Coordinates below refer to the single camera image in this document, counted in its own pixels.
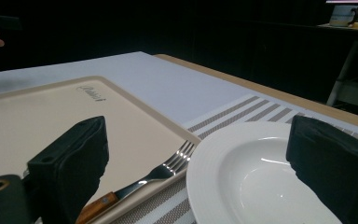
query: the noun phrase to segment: striped placemat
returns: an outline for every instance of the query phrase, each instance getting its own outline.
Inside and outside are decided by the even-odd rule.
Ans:
[[[240,99],[183,124],[201,139],[228,125],[248,121],[291,123],[294,115],[323,120],[358,138],[358,127],[263,95],[246,94]],[[196,223],[187,198],[186,179],[179,179],[112,223]]]

